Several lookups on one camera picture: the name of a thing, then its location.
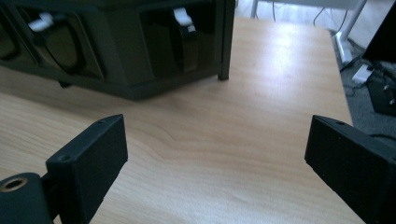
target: floor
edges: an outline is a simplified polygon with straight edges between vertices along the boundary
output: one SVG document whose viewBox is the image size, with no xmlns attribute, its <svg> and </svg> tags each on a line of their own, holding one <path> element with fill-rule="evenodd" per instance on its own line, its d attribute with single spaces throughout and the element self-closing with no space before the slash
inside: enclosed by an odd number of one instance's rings
<svg viewBox="0 0 396 224">
<path fill-rule="evenodd" d="M 393 0 L 368 0 L 349 38 L 360 46 L 367 48 L 393 2 Z M 249 18 L 252 3 L 253 0 L 238 0 L 235 16 Z M 276 22 L 293 22 L 308 25 L 314 25 L 314 18 L 321 11 L 320 7 L 305 7 L 282 3 L 275 3 L 274 9 Z M 325 8 L 316 19 L 315 24 L 317 27 L 338 30 L 345 14 L 346 11 L 343 9 Z M 260 1 L 257 16 L 259 20 L 273 20 L 272 2 Z"/>
</svg>

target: wooden table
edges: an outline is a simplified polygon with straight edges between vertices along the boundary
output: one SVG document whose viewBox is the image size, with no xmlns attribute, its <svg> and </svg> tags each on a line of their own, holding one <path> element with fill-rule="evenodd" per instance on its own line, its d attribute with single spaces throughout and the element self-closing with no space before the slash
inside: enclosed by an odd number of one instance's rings
<svg viewBox="0 0 396 224">
<path fill-rule="evenodd" d="M 142 102 L 1 68 L 0 178 L 114 114 L 129 161 L 92 223 L 362 223 L 304 161 L 312 115 L 351 122 L 327 31 L 236 19 L 230 80 Z"/>
</svg>

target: white desk leg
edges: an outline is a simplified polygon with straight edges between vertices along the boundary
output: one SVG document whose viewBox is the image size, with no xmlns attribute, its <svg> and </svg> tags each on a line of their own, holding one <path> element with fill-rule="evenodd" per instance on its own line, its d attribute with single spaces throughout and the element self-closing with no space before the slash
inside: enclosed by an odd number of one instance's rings
<svg viewBox="0 0 396 224">
<path fill-rule="evenodd" d="M 250 14 L 251 19 L 254 19 L 256 17 L 258 4 L 259 4 L 259 0 L 253 0 L 253 6 L 251 7 L 251 14 Z"/>
<path fill-rule="evenodd" d="M 338 50 L 340 51 L 341 61 L 343 64 L 352 61 L 352 54 L 347 45 L 347 37 L 349 36 L 353 25 L 361 14 L 361 11 L 363 10 L 366 2 L 367 0 L 360 0 L 357 3 L 356 8 L 353 10 L 351 18 L 346 23 L 346 26 L 343 27 L 343 29 L 335 35 L 335 41 L 337 43 Z"/>
</svg>

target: white object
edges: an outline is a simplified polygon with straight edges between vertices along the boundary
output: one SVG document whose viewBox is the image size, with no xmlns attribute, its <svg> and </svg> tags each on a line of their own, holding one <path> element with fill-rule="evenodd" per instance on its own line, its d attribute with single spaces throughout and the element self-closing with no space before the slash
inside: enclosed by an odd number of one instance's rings
<svg viewBox="0 0 396 224">
<path fill-rule="evenodd" d="M 192 19 L 191 17 L 187 14 L 186 8 L 180 7 L 180 8 L 175 8 L 174 9 L 174 14 L 176 21 L 178 24 L 181 26 L 189 26 L 192 25 Z"/>
<path fill-rule="evenodd" d="M 29 22 L 29 27 L 34 32 L 42 32 L 53 24 L 53 18 L 48 12 L 42 12 L 38 15 L 40 19 Z"/>
<path fill-rule="evenodd" d="M 348 48 L 346 42 L 347 37 L 349 36 L 350 31 L 352 30 L 353 25 L 358 19 L 361 11 L 364 8 L 367 0 L 273 0 L 271 2 L 279 2 L 279 3 L 288 3 L 288 4 L 296 4 L 296 5 L 304 5 L 304 6 L 312 6 L 312 7 L 334 7 L 334 8 L 343 8 L 343 9 L 352 9 L 352 16 L 347 20 L 346 25 L 339 32 L 340 34 L 336 36 L 336 42 L 338 49 L 340 51 L 341 61 L 343 64 L 349 63 L 352 61 L 352 55 L 350 53 L 350 49 Z M 251 8 L 250 18 L 254 19 L 256 17 L 257 5 L 259 4 L 259 0 L 253 0 L 253 7 Z"/>
<path fill-rule="evenodd" d="M 352 80 L 357 84 L 364 84 L 372 73 L 373 71 L 368 70 L 367 64 L 363 64 Z"/>
</svg>

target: wood grain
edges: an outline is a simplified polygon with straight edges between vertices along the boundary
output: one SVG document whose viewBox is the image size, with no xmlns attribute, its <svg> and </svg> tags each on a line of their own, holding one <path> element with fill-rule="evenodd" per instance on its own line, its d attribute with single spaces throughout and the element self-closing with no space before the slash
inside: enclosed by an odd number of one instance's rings
<svg viewBox="0 0 396 224">
<path fill-rule="evenodd" d="M 362 223 L 304 161 L 312 115 L 350 123 L 330 35 L 236 19 L 230 80 L 141 102 L 0 69 L 0 178 L 123 114 L 129 161 L 92 223 Z"/>
</svg>

